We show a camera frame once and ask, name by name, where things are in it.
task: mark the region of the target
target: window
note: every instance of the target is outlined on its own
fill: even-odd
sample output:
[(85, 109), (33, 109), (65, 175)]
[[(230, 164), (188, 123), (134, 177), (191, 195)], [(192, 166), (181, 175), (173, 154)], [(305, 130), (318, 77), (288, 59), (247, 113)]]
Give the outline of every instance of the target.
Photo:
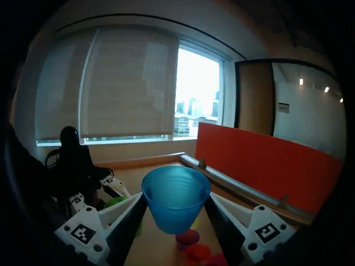
[(197, 137), (198, 123), (221, 119), (222, 61), (180, 45), (177, 58), (174, 137)]
[[(74, 46), (82, 51), (67, 49)], [(63, 55), (65, 64), (53, 63)], [(194, 139), (199, 122), (221, 125), (223, 60), (196, 44), (139, 30), (98, 29), (64, 38), (39, 79), (37, 146), (60, 145), (56, 139), (67, 125), (87, 145)], [(53, 91), (43, 89), (52, 76), (62, 82)], [(72, 87), (75, 93), (64, 97)], [(55, 127), (46, 123), (48, 112)]]

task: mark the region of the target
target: green object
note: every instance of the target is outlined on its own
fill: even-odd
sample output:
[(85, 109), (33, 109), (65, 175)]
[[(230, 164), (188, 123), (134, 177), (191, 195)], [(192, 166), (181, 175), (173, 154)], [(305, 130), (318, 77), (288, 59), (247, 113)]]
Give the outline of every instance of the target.
[[(113, 206), (121, 201), (124, 201), (126, 199), (128, 199), (128, 197), (126, 197), (126, 196), (113, 198), (109, 202), (106, 202), (106, 204), (103, 208), (106, 209), (106, 208), (111, 207), (111, 206)], [(134, 236), (134, 238), (139, 237), (141, 234), (142, 234), (142, 222), (138, 226), (138, 229), (137, 229), (137, 232), (136, 232), (136, 235)]]

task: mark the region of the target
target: orange panel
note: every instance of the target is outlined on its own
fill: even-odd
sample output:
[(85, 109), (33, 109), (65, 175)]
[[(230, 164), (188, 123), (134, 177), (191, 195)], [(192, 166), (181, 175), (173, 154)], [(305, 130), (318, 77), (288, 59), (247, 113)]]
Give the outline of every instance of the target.
[(197, 160), (275, 199), (316, 213), (343, 163), (318, 150), (279, 138), (199, 123)]

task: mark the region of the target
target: roller shade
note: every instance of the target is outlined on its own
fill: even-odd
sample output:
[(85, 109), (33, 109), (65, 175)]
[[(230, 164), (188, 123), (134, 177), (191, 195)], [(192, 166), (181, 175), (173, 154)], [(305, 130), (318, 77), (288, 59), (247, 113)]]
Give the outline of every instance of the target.
[(95, 31), (57, 41), (39, 77), (35, 133), (37, 140), (58, 140), (67, 125), (78, 128), (80, 81)]
[(136, 29), (101, 29), (89, 57), (81, 137), (171, 134), (178, 39)]

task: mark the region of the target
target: windowsill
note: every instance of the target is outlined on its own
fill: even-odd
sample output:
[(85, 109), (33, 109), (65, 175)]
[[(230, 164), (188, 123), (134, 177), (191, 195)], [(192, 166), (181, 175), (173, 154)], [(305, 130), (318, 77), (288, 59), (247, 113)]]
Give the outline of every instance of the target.
[[(162, 139), (140, 139), (140, 140), (119, 140), (119, 141), (85, 141), (84, 145), (111, 145), (111, 144), (129, 144), (146, 142), (167, 142), (167, 141), (188, 141), (196, 140), (197, 137), (174, 137), (172, 140)], [(37, 147), (58, 147), (61, 143), (37, 143)]]
[(187, 140), (196, 140), (197, 137), (174, 137), (173, 141), (187, 141)]
[(53, 143), (37, 143), (37, 147), (58, 147), (62, 146), (60, 142), (53, 142)]

